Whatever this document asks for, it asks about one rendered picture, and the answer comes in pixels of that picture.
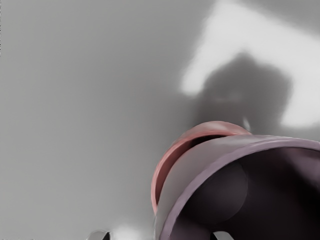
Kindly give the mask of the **pink cup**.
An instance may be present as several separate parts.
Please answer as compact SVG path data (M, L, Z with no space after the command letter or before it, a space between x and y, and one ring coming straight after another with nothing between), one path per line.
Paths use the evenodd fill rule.
M183 133L164 153L154 170L150 189L153 212L157 212L161 191L171 168L184 153L212 139L251 134L245 128L225 121L204 122Z

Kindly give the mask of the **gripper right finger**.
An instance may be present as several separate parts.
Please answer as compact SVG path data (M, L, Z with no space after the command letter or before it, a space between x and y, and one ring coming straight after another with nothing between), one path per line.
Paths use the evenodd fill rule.
M226 231L213 232L213 240L234 240L234 238Z

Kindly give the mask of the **mauve purple cup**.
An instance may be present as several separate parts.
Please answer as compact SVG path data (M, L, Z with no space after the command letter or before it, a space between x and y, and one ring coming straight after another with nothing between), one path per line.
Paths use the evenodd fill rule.
M185 152L158 201L154 240L320 240L320 142L211 139Z

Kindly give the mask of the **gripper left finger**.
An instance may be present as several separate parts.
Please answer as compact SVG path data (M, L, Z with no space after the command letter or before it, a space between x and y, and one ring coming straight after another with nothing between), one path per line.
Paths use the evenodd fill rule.
M91 232L86 240L111 240L111 234L104 230L95 230Z

